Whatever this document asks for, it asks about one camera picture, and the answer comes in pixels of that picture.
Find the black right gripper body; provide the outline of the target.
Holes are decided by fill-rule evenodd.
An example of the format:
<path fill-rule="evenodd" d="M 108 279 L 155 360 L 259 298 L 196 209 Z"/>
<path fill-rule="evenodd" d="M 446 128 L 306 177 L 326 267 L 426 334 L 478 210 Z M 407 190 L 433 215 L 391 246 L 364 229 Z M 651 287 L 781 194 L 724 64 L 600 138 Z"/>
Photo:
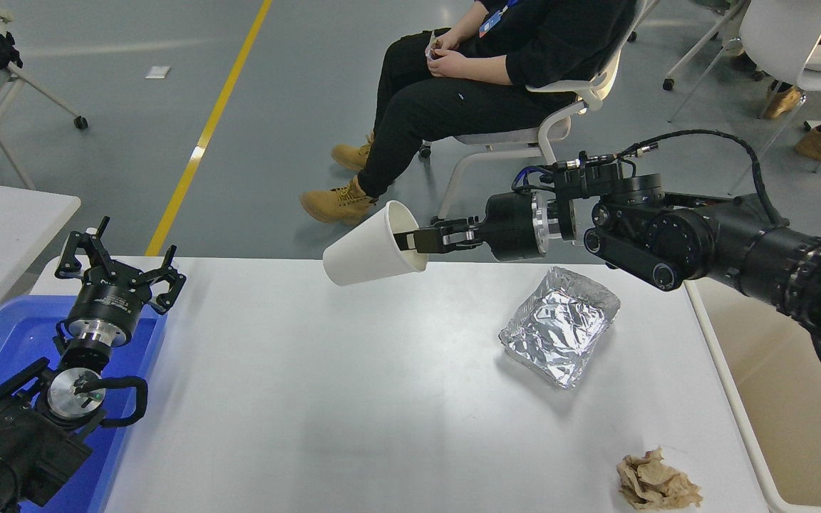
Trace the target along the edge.
<path fill-rule="evenodd" d="M 541 259 L 545 237 L 535 223 L 539 196 L 508 192 L 491 196 L 485 205 L 485 243 L 498 261 Z"/>

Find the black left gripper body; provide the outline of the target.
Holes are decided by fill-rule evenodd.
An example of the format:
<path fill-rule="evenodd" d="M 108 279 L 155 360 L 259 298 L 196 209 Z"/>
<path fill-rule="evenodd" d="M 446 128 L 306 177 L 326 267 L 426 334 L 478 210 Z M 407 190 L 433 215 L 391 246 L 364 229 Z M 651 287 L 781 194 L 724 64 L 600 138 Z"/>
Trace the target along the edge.
<path fill-rule="evenodd" d="M 83 279 L 66 325 L 71 333 L 87 331 L 97 323 L 110 324 L 121 333 L 133 333 L 150 299 L 147 286 L 119 286 L 102 279 Z"/>

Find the person's left hand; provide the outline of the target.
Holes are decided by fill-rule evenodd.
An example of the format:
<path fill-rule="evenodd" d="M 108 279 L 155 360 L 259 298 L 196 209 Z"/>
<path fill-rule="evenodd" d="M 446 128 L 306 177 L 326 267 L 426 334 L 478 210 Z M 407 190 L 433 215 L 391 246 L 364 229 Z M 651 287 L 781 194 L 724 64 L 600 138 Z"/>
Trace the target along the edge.
<path fill-rule="evenodd" d="M 467 58 L 454 50 L 433 50 L 433 58 L 427 61 L 427 66 L 433 77 L 485 81 L 489 75 L 489 72 L 483 71 L 482 59 Z"/>

